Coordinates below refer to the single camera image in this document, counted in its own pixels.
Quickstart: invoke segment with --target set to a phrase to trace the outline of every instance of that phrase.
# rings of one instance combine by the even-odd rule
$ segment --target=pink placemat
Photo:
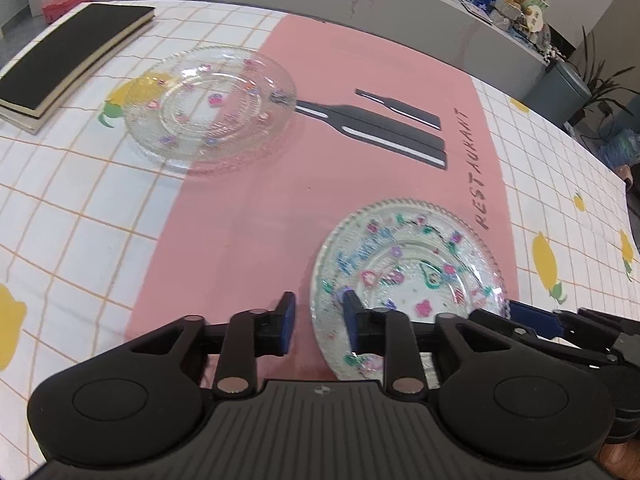
[[[260,359],[270,378],[334,375],[316,346],[308,309],[311,271],[322,242],[345,216],[386,198],[436,203],[467,222],[493,253],[508,295],[517,298],[506,191],[471,79],[404,46],[299,16],[287,16],[260,52],[291,74],[298,98],[351,104],[442,137],[449,167],[344,136],[294,114],[286,142],[236,171],[190,172],[158,241],[127,334],[185,314],[210,323],[298,298],[289,355]],[[389,96],[440,117],[442,131],[354,93]]]

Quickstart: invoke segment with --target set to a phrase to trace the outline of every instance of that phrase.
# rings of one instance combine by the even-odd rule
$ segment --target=wooden handle
[[[596,461],[616,478],[640,480],[640,440],[605,444]]]

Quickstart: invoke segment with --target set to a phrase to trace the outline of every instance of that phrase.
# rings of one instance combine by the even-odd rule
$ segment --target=printed knife graphic
[[[381,105],[386,106],[387,108],[389,108],[389,110],[397,114],[400,114],[404,117],[409,117],[410,119],[418,121],[422,124],[426,124],[431,128],[435,128],[436,130],[442,129],[440,127],[440,118],[438,116],[430,114],[429,112],[425,112],[424,110],[420,110],[420,108],[408,105],[407,103],[403,103],[402,101],[398,101],[397,99],[393,99],[391,97],[380,97],[379,95],[365,92],[364,90],[360,90],[358,88],[356,88],[356,94],[380,103]]]
[[[447,169],[444,140],[409,124],[351,105],[319,105],[299,100],[296,111],[324,121],[352,139]]]

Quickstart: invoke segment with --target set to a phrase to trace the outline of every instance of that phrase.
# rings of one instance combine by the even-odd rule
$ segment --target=white checkered tablecloth
[[[183,174],[135,150],[122,120],[110,120],[112,129],[97,121],[104,99],[182,50],[216,44],[257,50],[285,15],[207,2],[137,3],[156,7],[154,27],[98,70],[36,136],[0,121],[0,283],[27,305],[17,351],[0,372],[6,480],[24,478],[43,462],[25,416],[34,388],[122,343],[182,185]]]
[[[533,111],[475,79],[506,184],[520,300],[559,308],[536,273],[533,238],[542,232],[558,263],[566,294],[561,308],[594,308],[639,319],[638,252],[624,183],[588,150]],[[577,208],[579,194],[585,211]],[[622,259],[622,229],[633,245],[630,281]]]
[[[210,44],[258,49],[285,16],[207,2],[139,4],[156,7],[153,29],[95,73],[36,136],[0,121],[0,283],[27,305],[17,351],[0,372],[0,475],[6,480],[21,479],[43,462],[25,416],[33,389],[123,341],[182,184],[182,174],[135,150],[122,120],[110,121],[110,129],[97,121],[104,99],[175,52]],[[507,186],[520,299],[558,307],[530,251],[542,232],[558,261],[563,308],[638,319],[638,265],[629,282],[620,251],[619,230],[630,237],[622,182],[537,114],[520,111],[478,80],[474,85]],[[584,212],[574,205],[576,192]]]

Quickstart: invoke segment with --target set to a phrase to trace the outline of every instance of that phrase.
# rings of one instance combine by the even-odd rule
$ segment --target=decorated glass plate
[[[412,321],[484,308],[507,317],[504,285],[480,238],[428,202],[386,200],[345,219],[316,259],[310,306],[318,345],[340,380],[382,380],[383,359],[351,352],[338,298],[354,290],[364,307],[400,310]],[[437,385],[430,354],[427,379]]]
[[[131,86],[123,112],[144,152],[188,166],[256,148],[283,129],[295,104],[295,85],[273,59],[214,46],[151,67]]]

